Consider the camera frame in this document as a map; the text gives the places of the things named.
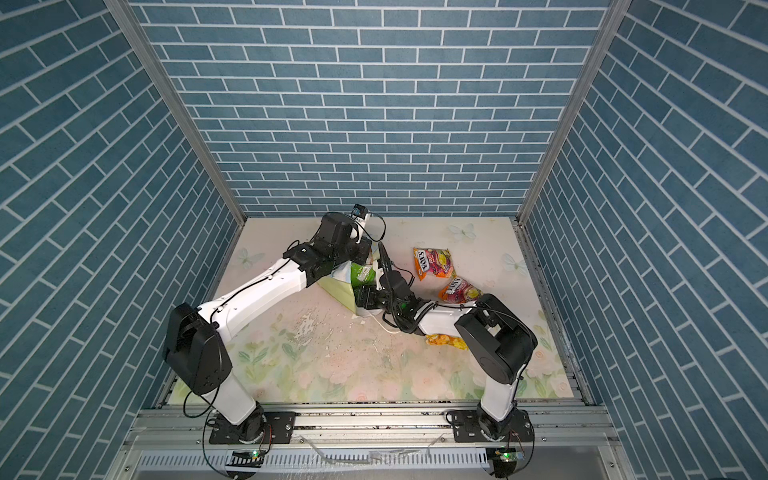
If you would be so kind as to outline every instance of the metal bracket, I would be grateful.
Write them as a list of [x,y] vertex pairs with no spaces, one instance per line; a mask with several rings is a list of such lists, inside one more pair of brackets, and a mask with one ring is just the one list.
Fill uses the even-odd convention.
[[[288,444],[293,435],[293,424],[296,421],[294,412],[269,412],[265,413],[266,424],[264,432],[271,432],[272,444]],[[237,427],[230,424],[220,413],[214,418],[218,427],[211,429],[209,443],[211,445],[246,445],[237,439]],[[263,445],[269,442],[264,439]]]
[[[532,442],[534,432],[528,413],[525,410],[519,409],[513,410],[513,413],[511,430],[517,436],[515,434],[508,434],[503,439],[499,439],[498,442],[506,442],[507,440],[512,442]],[[453,410],[449,415],[452,417],[450,422],[453,430],[453,440],[456,443],[476,443],[490,440],[485,437],[485,434],[480,429],[478,414],[474,410]]]

